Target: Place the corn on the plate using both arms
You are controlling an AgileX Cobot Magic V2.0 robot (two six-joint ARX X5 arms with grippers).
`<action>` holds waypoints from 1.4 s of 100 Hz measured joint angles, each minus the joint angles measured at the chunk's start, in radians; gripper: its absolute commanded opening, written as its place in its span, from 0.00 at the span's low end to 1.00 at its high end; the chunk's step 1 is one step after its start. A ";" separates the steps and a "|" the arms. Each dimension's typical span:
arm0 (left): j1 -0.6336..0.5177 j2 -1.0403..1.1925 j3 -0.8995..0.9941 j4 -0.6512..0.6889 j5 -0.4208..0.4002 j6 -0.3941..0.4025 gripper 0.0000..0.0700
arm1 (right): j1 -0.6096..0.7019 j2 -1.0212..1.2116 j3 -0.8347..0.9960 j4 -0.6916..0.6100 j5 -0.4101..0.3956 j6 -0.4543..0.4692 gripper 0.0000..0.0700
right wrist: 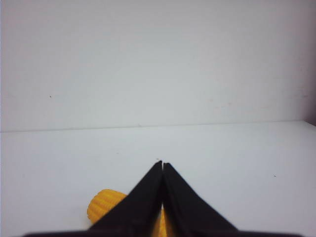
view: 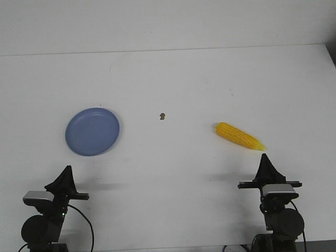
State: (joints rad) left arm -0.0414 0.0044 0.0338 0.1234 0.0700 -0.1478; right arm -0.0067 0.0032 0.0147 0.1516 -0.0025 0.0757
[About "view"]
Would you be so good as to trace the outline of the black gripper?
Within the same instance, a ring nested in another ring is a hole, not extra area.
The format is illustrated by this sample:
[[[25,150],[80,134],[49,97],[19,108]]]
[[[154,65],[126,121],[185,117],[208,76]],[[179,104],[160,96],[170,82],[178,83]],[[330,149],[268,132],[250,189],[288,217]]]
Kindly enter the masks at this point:
[[[292,200],[299,197],[295,188],[302,187],[302,183],[299,181],[286,182],[286,177],[275,169],[267,154],[263,153],[253,182],[239,182],[237,187],[239,189],[259,189],[261,210],[282,210]]]
[[[71,165],[67,165],[61,174],[44,188],[55,194],[54,205],[61,210],[68,208],[70,200],[87,201],[89,199],[88,193],[77,193]]]

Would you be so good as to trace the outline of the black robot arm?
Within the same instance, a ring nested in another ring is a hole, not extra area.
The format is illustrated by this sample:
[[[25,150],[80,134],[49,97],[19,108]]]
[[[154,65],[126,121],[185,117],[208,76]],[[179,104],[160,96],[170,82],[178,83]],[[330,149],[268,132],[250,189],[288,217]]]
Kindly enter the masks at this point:
[[[287,205],[299,197],[295,188],[299,181],[288,181],[279,173],[267,154],[260,158],[258,171],[250,182],[239,182],[239,189],[257,188],[260,191],[259,209],[264,216],[269,234],[257,234],[250,251],[297,251],[296,240],[304,233],[304,220],[297,208]]]
[[[69,204],[70,200],[87,201],[89,194],[77,192],[72,167],[67,165],[61,174],[44,191],[28,191],[23,196],[23,203],[34,207],[39,214],[28,218],[21,229],[21,237],[26,242],[23,247],[29,251],[68,251],[65,243],[59,242],[61,229],[68,208],[76,210],[89,224],[91,248],[94,248],[93,226],[78,208]]]

